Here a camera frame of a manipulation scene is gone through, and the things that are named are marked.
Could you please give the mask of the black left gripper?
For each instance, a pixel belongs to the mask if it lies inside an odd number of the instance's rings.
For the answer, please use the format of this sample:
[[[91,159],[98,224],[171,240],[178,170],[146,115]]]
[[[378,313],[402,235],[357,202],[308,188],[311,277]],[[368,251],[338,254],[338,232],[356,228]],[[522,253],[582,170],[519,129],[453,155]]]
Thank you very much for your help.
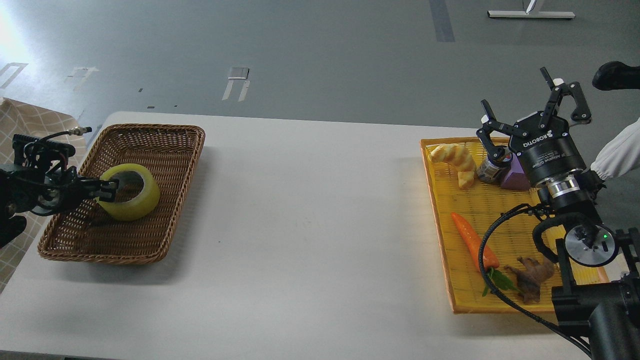
[[[36,197],[30,212],[42,217],[63,214],[75,210],[86,199],[114,203],[119,185],[119,180],[73,178],[71,182],[59,183],[58,187],[46,187]]]

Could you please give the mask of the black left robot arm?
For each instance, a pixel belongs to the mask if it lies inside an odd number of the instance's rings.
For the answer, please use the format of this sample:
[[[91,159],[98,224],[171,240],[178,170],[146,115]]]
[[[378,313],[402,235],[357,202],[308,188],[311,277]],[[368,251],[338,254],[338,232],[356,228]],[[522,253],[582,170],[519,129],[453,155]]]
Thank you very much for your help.
[[[13,135],[14,160],[0,169],[2,248],[25,231],[25,212],[47,217],[75,210],[87,199],[115,202],[121,182],[80,175],[76,166],[69,165],[75,146],[54,140],[91,131],[76,126],[44,137]]]

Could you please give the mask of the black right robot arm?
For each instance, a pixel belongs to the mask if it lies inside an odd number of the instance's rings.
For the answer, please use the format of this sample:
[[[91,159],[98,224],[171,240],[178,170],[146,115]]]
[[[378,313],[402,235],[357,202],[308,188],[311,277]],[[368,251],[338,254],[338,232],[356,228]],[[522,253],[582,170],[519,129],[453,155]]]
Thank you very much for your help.
[[[521,165],[540,203],[522,203],[506,211],[482,237],[478,269],[490,292],[509,307],[578,347],[592,360],[639,358],[639,230],[611,230],[595,207],[602,183],[586,164],[570,128],[587,125],[592,113],[578,82],[555,82],[546,68],[550,89],[544,109],[509,125],[498,121],[483,100],[487,121],[477,137],[489,161],[511,153]],[[532,231],[537,251],[558,265],[561,285],[551,290],[557,324],[517,305],[498,289],[484,264],[490,236],[520,214],[544,215]]]

